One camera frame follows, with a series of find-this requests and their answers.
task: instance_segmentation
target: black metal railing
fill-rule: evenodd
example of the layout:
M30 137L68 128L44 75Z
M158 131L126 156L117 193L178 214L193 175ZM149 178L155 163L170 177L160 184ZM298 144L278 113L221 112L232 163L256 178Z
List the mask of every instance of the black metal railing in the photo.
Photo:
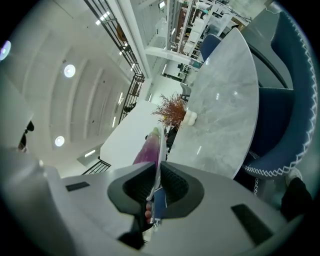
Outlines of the black metal railing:
M97 162L96 164L91 166L88 170L86 170L84 173L82 173L82 175L104 173L106 170L109 169L110 166L111 166L111 164L109 164L105 161L102 161L100 159L99 162Z
M103 26L104 30L108 33L114 44L119 49L119 54L124 57L126 62L130 65L131 71L134 73L121 111L119 119L120 123L132 108L134 108L145 77L135 54L128 43L126 35L124 34L108 2L106 0L84 0L84 2L88 5L97 20L101 22L99 26Z
M129 90L124 100L123 109L118 124L120 124L120 122L129 114L129 112L135 108L144 81L145 78L143 75L135 74L132 78Z

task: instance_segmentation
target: hand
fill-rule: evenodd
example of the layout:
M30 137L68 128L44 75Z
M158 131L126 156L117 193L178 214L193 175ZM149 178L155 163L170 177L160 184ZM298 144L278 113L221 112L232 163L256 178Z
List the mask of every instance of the hand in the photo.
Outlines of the hand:
M149 224L151 221L151 205L147 203L145 208L146 208L146 211L144 213L144 216L146 217L146 223Z

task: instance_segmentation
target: white vase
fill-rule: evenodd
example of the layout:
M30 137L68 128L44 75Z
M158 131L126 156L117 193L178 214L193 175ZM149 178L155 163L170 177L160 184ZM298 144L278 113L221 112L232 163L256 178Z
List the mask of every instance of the white vase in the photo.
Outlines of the white vase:
M198 115L196 112L190 111L189 109L186 111L183 121L181 122L182 125L193 126L196 122Z

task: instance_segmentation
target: marble table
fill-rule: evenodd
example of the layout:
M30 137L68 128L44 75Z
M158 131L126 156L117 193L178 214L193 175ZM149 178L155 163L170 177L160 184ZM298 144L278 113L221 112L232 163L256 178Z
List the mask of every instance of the marble table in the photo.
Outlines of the marble table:
M256 66L233 29L199 69L187 108L198 114L183 125L167 161L233 179L252 142L259 109Z

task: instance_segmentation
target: dried flower arrangement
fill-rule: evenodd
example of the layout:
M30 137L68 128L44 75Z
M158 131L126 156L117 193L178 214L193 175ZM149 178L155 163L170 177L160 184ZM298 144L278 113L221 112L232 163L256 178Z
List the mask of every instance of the dried flower arrangement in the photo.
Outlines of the dried flower arrangement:
M158 105L151 114L160 115L159 123L164 126L179 128L186 114L184 101L177 94L172 95L170 98L161 94L160 98L162 99L161 105Z

